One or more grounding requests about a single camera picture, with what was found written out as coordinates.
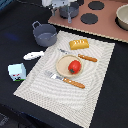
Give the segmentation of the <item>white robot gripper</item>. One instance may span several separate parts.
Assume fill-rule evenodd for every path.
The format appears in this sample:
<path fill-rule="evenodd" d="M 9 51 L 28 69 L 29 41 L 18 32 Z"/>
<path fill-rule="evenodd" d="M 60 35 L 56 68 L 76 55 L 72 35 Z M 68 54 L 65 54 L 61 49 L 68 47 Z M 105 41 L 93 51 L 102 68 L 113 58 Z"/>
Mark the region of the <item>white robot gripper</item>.
<path fill-rule="evenodd" d="M 51 12 L 52 16 L 55 16 L 55 9 L 54 8 L 59 8 L 68 5 L 68 8 L 70 8 L 71 3 L 69 0 L 42 0 L 42 5 L 44 7 L 52 6 Z"/>

